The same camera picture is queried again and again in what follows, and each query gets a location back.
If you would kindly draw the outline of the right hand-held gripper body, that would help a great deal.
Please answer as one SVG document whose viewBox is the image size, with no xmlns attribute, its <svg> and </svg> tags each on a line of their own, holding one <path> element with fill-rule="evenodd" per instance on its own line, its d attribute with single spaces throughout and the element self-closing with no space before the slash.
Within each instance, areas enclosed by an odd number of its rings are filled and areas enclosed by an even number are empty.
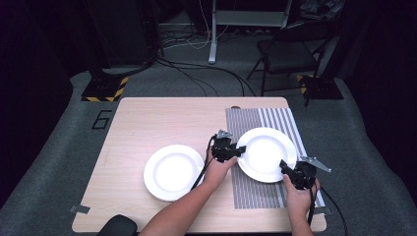
<svg viewBox="0 0 417 236">
<path fill-rule="evenodd" d="M 291 182 L 297 190 L 311 189 L 316 181 L 317 170 L 321 169 L 330 173 L 331 169 L 321 163 L 316 157 L 302 156 L 296 162 Z"/>
</svg>

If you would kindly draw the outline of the person's left hand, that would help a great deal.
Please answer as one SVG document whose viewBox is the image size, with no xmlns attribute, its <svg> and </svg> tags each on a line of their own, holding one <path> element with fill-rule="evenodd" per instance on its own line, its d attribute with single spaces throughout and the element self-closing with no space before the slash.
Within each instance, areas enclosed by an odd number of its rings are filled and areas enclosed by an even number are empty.
<svg viewBox="0 0 417 236">
<path fill-rule="evenodd" d="M 203 185 L 212 192 L 216 190 L 224 180 L 228 170 L 237 163 L 237 160 L 238 158 L 234 156 L 226 161 L 219 162 L 213 157 L 209 162 Z"/>
</svg>

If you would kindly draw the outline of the black yellow striped stand base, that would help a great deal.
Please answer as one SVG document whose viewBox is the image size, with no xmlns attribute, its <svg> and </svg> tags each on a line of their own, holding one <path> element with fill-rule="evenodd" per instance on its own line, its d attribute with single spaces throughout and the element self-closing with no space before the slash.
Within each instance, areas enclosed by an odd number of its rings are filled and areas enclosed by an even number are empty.
<svg viewBox="0 0 417 236">
<path fill-rule="evenodd" d="M 117 101 L 129 78 L 112 78 L 104 82 L 90 81 L 82 93 L 82 101 L 101 102 Z"/>
<path fill-rule="evenodd" d="M 320 78 L 298 75 L 296 77 L 305 98 L 343 99 L 335 81 L 322 81 Z"/>
</svg>

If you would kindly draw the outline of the grey striped woven placemat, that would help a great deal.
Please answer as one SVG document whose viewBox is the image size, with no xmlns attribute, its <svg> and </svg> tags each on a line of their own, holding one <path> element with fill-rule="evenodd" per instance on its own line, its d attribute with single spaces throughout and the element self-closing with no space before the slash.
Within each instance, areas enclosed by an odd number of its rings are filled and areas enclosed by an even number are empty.
<svg viewBox="0 0 417 236">
<path fill-rule="evenodd" d="M 306 156 L 298 127 L 289 108 L 228 108 L 226 131 L 237 144 L 246 132 L 255 128 L 273 128 L 285 134 L 295 145 L 297 161 Z M 286 206 L 286 189 L 281 181 L 263 183 L 247 176 L 239 167 L 232 168 L 234 206 L 243 208 L 281 208 Z"/>
</svg>

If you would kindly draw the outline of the black folding chair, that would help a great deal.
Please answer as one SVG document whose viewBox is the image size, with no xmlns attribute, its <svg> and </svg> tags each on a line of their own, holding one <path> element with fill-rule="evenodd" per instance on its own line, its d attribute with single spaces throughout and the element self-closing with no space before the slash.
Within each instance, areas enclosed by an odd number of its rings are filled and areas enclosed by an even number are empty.
<svg viewBox="0 0 417 236">
<path fill-rule="evenodd" d="M 263 64 L 261 95 L 267 91 L 267 75 L 313 72 L 315 79 L 336 29 L 335 20 L 299 21 L 280 29 L 271 39 L 258 41 L 261 56 L 247 79 Z"/>
</svg>

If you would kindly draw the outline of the black padded chair back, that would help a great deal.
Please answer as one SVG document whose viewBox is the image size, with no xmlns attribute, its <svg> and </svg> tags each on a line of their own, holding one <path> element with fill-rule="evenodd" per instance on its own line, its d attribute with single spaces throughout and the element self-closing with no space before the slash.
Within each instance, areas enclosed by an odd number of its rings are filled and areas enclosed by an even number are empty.
<svg viewBox="0 0 417 236">
<path fill-rule="evenodd" d="M 97 236 L 136 236 L 138 226 L 127 216 L 117 214 L 110 218 Z"/>
</svg>

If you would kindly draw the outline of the white metal stand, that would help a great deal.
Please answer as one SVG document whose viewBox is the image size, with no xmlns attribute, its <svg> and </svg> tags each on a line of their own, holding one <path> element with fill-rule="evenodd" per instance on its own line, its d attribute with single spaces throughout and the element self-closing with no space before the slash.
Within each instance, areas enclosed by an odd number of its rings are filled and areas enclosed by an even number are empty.
<svg viewBox="0 0 417 236">
<path fill-rule="evenodd" d="M 247 27 L 279 27 L 287 25 L 293 0 L 285 0 L 286 6 L 283 11 L 238 11 L 218 10 L 217 0 L 212 0 L 211 10 L 211 44 L 208 62 L 216 62 L 217 50 L 217 27 L 218 26 L 247 26 Z"/>
</svg>

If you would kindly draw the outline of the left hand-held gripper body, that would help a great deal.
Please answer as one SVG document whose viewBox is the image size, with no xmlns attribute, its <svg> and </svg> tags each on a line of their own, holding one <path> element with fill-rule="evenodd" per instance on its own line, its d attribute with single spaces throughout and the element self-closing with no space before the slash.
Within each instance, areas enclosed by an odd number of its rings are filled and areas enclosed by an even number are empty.
<svg viewBox="0 0 417 236">
<path fill-rule="evenodd" d="M 223 130 L 219 130 L 215 135 L 211 154 L 217 161 L 224 162 L 236 156 L 235 144 L 231 143 L 231 137 L 230 133 Z"/>
</svg>

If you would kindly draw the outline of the person's right hand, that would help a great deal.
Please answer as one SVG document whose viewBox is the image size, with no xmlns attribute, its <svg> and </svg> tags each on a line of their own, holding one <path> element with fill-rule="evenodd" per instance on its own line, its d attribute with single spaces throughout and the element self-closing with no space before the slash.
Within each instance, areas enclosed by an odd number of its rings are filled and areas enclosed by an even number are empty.
<svg viewBox="0 0 417 236">
<path fill-rule="evenodd" d="M 310 190 L 298 190 L 292 184 L 287 174 L 283 175 L 283 183 L 286 188 L 286 207 L 290 216 L 302 215 L 305 216 L 310 209 L 311 203 L 315 200 L 312 196 L 315 196 L 318 190 L 321 188 L 319 180 L 315 181 L 315 184 Z"/>
</svg>

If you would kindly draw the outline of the white ceramic plate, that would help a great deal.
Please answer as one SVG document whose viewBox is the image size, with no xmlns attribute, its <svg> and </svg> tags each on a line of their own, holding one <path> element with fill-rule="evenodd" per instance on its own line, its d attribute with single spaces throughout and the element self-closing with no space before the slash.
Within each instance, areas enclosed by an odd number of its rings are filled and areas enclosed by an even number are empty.
<svg viewBox="0 0 417 236">
<path fill-rule="evenodd" d="M 164 202 L 174 202 L 191 191 L 199 176 L 195 171 L 152 171 L 144 175 L 149 192 Z"/>
<path fill-rule="evenodd" d="M 203 158 L 191 147 L 163 147 L 149 158 L 144 182 L 154 197 L 174 202 L 190 192 L 204 166 Z"/>
<path fill-rule="evenodd" d="M 279 163 L 283 160 L 290 168 L 297 162 L 297 151 L 292 141 L 273 128 L 255 128 L 239 139 L 237 147 L 246 151 L 238 158 L 241 170 L 250 178 L 275 183 L 283 179 Z"/>
</svg>

